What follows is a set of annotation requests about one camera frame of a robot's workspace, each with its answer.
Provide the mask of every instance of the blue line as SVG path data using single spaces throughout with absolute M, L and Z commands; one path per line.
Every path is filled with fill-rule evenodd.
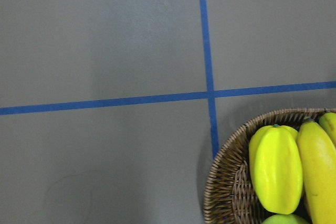
M 219 141 L 218 141 L 216 102 L 214 97 L 214 78 L 213 78 L 212 61 L 211 61 L 211 47 L 210 47 L 210 35 L 209 35 L 206 0 L 199 0 L 199 7 L 201 9 L 206 90 L 209 93 L 208 109 L 211 124 L 211 144 L 212 144 L 213 157 L 215 157 L 217 152 L 219 151 Z
M 197 100 L 197 99 L 207 99 L 207 97 L 208 97 L 207 92 L 193 92 L 193 93 L 151 95 L 146 97 L 131 97 L 131 98 L 117 98 L 117 99 L 95 100 L 95 101 L 15 106 L 15 107 L 0 108 L 0 115 L 37 113 L 37 112 L 61 111 L 61 110 L 92 109 L 102 107 L 133 105 L 133 104 Z
M 265 86 L 256 88 L 227 89 L 227 90 L 217 90 L 214 91 L 214 93 L 216 98 L 220 98 L 220 97 L 235 97 L 240 95 L 269 94 L 269 93 L 282 93 L 282 92 L 332 89 L 332 88 L 336 88 L 336 81 Z

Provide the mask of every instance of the fruit basket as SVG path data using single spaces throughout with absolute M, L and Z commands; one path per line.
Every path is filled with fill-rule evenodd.
M 203 200 L 206 224 L 260 224 L 272 215 L 260 204 L 249 176 L 248 144 L 253 134 L 265 125 L 288 125 L 299 130 L 303 118 L 314 120 L 334 109 L 281 109 L 261 114 L 241 125 L 222 145 L 213 160 Z M 295 212 L 307 219 L 303 203 Z

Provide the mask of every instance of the horizontal blue line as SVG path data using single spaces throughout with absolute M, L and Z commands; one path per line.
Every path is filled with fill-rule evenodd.
M 288 84 L 288 85 L 278 85 L 278 86 L 265 86 L 265 87 L 256 87 L 256 88 L 217 90 L 215 91 L 215 97 L 216 98 L 235 97 L 239 95 L 283 93 L 283 92 L 305 91 L 305 90 L 316 90 L 316 89 L 332 89 L 332 88 L 336 88 L 336 81 Z
M 0 108 L 0 115 L 37 113 L 37 112 L 60 111 L 60 110 L 91 109 L 91 108 L 159 103 L 159 102 L 199 100 L 199 99 L 209 99 L 213 97 L 213 95 L 216 98 L 221 98 L 221 97 L 235 97 L 240 95 L 268 94 L 268 93 L 281 93 L 281 92 L 332 89 L 332 88 L 336 88 L 336 81 L 266 86 L 256 88 L 216 90 L 213 92 L 204 91 L 204 92 L 191 92 L 191 93 L 179 93 L 179 94 L 150 95 L 145 97 L 130 97 L 130 98 L 107 99 L 107 100 L 14 106 L 14 107 Z

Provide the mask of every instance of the yellow fruit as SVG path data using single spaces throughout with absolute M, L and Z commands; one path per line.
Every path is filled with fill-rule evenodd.
M 264 126 L 249 143 L 254 190 L 262 206 L 277 214 L 294 212 L 302 195 L 302 166 L 293 130 Z
M 327 112 L 319 119 L 319 125 L 329 135 L 331 141 L 336 145 L 336 113 Z
M 301 125 L 298 147 L 312 222 L 336 224 L 336 148 L 312 119 L 305 119 Z
M 308 224 L 308 222 L 294 214 L 272 215 L 262 222 L 262 224 Z

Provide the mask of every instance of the wicker basket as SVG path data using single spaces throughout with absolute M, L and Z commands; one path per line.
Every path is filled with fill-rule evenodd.
M 248 143 L 262 126 L 288 125 L 299 130 L 305 116 L 315 120 L 324 111 L 336 109 L 282 109 L 275 110 L 247 121 L 224 143 L 217 153 L 206 182 L 203 202 L 205 223 L 211 224 L 260 224 L 272 213 L 260 204 L 251 185 L 248 172 Z M 300 203 L 295 214 L 307 218 Z

